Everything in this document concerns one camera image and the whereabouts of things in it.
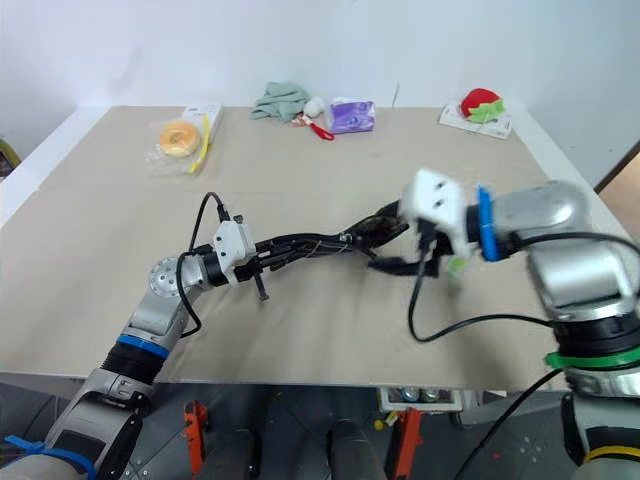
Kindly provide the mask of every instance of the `yellow ring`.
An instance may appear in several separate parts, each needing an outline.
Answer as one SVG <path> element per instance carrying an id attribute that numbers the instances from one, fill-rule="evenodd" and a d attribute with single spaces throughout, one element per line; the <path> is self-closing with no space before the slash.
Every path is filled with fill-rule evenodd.
<path id="1" fill-rule="evenodd" d="M 640 458 L 640 449 L 623 447 L 621 445 L 613 445 L 610 447 L 600 447 L 595 450 L 591 450 L 584 457 L 584 463 L 587 463 L 594 458 L 601 457 L 602 455 L 629 455 L 632 457 Z"/>

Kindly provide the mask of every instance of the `purple package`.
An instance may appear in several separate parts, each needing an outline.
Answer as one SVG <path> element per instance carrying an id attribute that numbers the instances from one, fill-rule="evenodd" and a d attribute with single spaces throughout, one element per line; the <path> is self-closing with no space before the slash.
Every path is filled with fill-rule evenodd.
<path id="1" fill-rule="evenodd" d="M 327 113 L 331 133 L 369 132 L 376 121 L 373 102 L 332 103 Z"/>

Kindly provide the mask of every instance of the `blue clip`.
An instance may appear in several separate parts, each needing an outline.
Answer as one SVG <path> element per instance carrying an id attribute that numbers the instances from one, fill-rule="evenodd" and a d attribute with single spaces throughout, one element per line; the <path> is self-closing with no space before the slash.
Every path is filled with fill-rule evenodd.
<path id="1" fill-rule="evenodd" d="M 493 234 L 493 209 L 489 191 L 478 185 L 478 223 L 480 227 L 480 245 L 487 262 L 500 261 L 498 244 Z"/>
<path id="2" fill-rule="evenodd" d="M 87 472 L 87 480 L 96 479 L 96 469 L 93 466 L 93 462 L 89 461 L 84 455 L 79 453 L 64 450 L 62 448 L 46 448 L 43 442 L 28 442 L 15 435 L 9 435 L 4 438 L 11 445 L 21 448 L 25 451 L 25 456 L 28 455 L 48 455 L 50 457 L 61 458 L 68 460 L 80 466 Z"/>

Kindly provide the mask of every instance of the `green ring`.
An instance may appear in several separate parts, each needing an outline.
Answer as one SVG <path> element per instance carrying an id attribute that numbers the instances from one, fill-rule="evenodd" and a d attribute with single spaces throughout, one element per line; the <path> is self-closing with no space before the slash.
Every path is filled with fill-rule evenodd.
<path id="1" fill-rule="evenodd" d="M 565 357 L 558 352 L 547 354 L 545 362 L 551 368 L 609 368 L 622 367 L 640 360 L 640 346 L 605 357 Z"/>

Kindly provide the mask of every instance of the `table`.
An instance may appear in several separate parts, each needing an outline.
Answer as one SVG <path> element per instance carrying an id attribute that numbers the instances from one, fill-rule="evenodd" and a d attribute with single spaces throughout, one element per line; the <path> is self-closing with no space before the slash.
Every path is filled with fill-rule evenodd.
<path id="1" fill-rule="evenodd" d="M 143 156 L 148 125 L 181 110 L 108 110 L 0 230 L 0 371 L 83 377 L 98 366 L 142 298 L 150 267 L 187 247 L 208 190 L 261 240 L 338 232 L 397 199 L 423 166 L 460 180 L 470 201 L 479 182 L 500 194 L 551 175 L 589 190 L 594 218 L 621 231 L 526 112 L 527 146 L 515 134 L 502 141 L 440 126 L 438 109 L 381 109 L 373 132 L 327 143 L 228 108 L 201 175 L 152 178 Z M 215 231 L 213 212 L 203 242 Z M 415 240 L 405 234 L 382 252 L 414 255 Z M 406 325 L 413 280 L 368 271 L 355 255 L 300 261 L 264 280 L 267 303 L 253 284 L 201 296 L 204 329 L 179 343 L 160 379 L 512 390 L 539 378 L 544 354 L 555 349 L 550 331 L 515 321 L 416 344 Z M 415 319 L 426 334 L 495 312 L 542 315 L 524 255 L 492 265 L 476 258 L 461 289 L 446 275 L 425 282 Z"/>

